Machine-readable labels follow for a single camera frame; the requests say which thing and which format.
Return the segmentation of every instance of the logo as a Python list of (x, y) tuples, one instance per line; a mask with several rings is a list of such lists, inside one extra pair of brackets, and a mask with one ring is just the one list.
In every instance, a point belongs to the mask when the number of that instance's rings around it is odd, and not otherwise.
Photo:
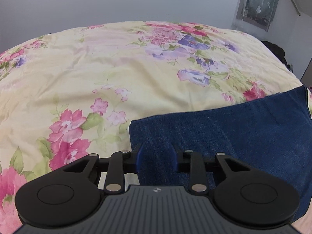
[(154, 188), (153, 191), (154, 191), (155, 193), (158, 193), (158, 192), (161, 192), (162, 190), (161, 190), (160, 188), (157, 187), (157, 188)]

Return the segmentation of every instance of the pink flower print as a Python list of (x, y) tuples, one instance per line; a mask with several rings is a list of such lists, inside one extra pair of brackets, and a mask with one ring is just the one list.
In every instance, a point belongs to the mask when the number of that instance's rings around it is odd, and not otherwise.
[(95, 29), (95, 28), (99, 28), (102, 27), (103, 25), (96, 25), (96, 26), (89, 26), (88, 29)]
[(151, 36), (147, 36), (144, 39), (150, 40), (152, 44), (159, 46), (169, 42), (176, 42), (180, 38), (182, 38), (182, 34), (180, 32), (159, 27), (153, 30)]
[(117, 90), (115, 90), (115, 93), (121, 95), (121, 101), (125, 102), (126, 100), (128, 100), (127, 95), (131, 92), (129, 92), (127, 89), (118, 88)]
[(213, 31), (214, 33), (222, 33), (222, 32), (219, 32), (217, 29), (215, 28), (210, 28), (211, 31)]
[(106, 113), (106, 108), (108, 106), (107, 101), (103, 101), (100, 97), (96, 98), (94, 104), (90, 106), (94, 113), (99, 113), (103, 116), (103, 113)]
[(25, 183), (25, 176), (20, 176), (13, 167), (2, 170), (2, 174), (0, 173), (0, 208), (2, 208), (4, 198), (14, 196)]
[(106, 118), (109, 122), (111, 122), (114, 126), (117, 126), (118, 124), (124, 124), (126, 123), (126, 114), (124, 111), (121, 112), (115, 112), (112, 111), (112, 114)]
[(189, 26), (181, 26), (182, 27), (182, 31), (186, 32), (186, 33), (193, 33), (196, 35), (201, 35), (201, 36), (207, 36), (207, 33), (205, 33), (202, 30), (197, 30), (196, 28), (192, 28)]
[(7, 56), (4, 56), (2, 59), (0, 59), (0, 63), (2, 62), (7, 62), (7, 61), (11, 61), (16, 57), (21, 56), (22, 54), (24, 54), (24, 48), (13, 53), (13, 54), (8, 54)]
[(0, 58), (1, 58), (1, 56), (4, 55), (5, 53), (6, 53), (6, 51), (2, 52), (2, 53), (0, 54)]
[(152, 26), (152, 27), (161, 27), (161, 28), (168, 28), (171, 30), (182, 30), (182, 27), (173, 23), (146, 23), (146, 26)]
[(35, 40), (34, 42), (30, 43), (30, 47), (34, 47), (34, 49), (37, 49), (42, 45), (43, 43), (40, 40)]
[(82, 136), (80, 126), (86, 121), (81, 110), (76, 110), (73, 114), (66, 109), (60, 116), (60, 121), (54, 122), (49, 128), (53, 133), (49, 135), (51, 149), (54, 154), (59, 151), (61, 142), (72, 143)]
[(103, 90), (109, 90), (110, 88), (114, 87), (112, 84), (104, 84), (101, 89)]
[(88, 139), (78, 139), (73, 142), (72, 145), (66, 142), (62, 142), (60, 145), (60, 150), (51, 159), (49, 167), (52, 171), (60, 168), (66, 164), (69, 164), (79, 158), (86, 156), (88, 153), (86, 152), (87, 148), (90, 146)]
[(222, 93), (222, 96), (224, 97), (225, 101), (230, 102), (232, 105), (234, 104), (234, 99), (230, 95)]
[(24, 54), (24, 49), (21, 49), (21, 50), (15, 52), (15, 53), (11, 54), (9, 60), (13, 60), (14, 58), (16, 58), (16, 57), (18, 57), (18, 56), (20, 56), (22, 54)]
[(258, 98), (264, 98), (266, 93), (264, 90), (260, 89), (257, 83), (251, 82), (253, 84), (250, 90), (247, 90), (243, 93), (243, 96), (246, 98), (246, 101), (255, 100)]
[(14, 200), (4, 202), (0, 208), (0, 233), (12, 234), (21, 226)]

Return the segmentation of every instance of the floral bedspread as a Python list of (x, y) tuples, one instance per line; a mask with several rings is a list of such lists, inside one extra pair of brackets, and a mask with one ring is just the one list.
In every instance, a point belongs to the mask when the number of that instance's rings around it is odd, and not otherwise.
[(16, 46), (0, 54), (0, 233), (21, 225), (23, 184), (92, 152), (130, 149), (133, 119), (301, 85), (254, 37), (195, 23), (113, 23)]

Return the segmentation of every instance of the circular pad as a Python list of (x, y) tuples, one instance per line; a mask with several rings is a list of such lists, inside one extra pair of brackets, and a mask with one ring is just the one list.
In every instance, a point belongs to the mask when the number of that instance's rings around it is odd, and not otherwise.
[(215, 189), (213, 200), (224, 216), (249, 227), (289, 223), (299, 207), (297, 190), (261, 171), (235, 172)]
[(38, 192), (40, 201), (46, 204), (58, 205), (69, 201), (74, 196), (74, 190), (66, 185), (48, 185)]
[(100, 192), (86, 177), (51, 172), (22, 186), (15, 196), (18, 214), (26, 224), (55, 228), (79, 222), (98, 207)]
[(277, 198), (276, 190), (266, 184), (249, 184), (241, 189), (241, 195), (248, 201), (266, 204)]

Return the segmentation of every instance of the white wall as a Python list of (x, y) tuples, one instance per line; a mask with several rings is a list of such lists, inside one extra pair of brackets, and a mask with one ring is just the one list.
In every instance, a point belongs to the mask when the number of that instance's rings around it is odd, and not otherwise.
[(265, 40), (285, 50), (295, 23), (299, 18), (291, 0), (279, 0), (273, 22), (269, 27)]
[(285, 58), (294, 66), (294, 74), (301, 79), (312, 58), (312, 17), (301, 13), (295, 22), (285, 48)]
[(238, 19), (234, 19), (232, 29), (244, 31), (259, 40), (267, 40), (285, 49), (297, 18), (299, 16), (291, 0), (279, 0), (268, 31)]
[(0, 53), (74, 27), (159, 20), (230, 28), (238, 0), (0, 0)]

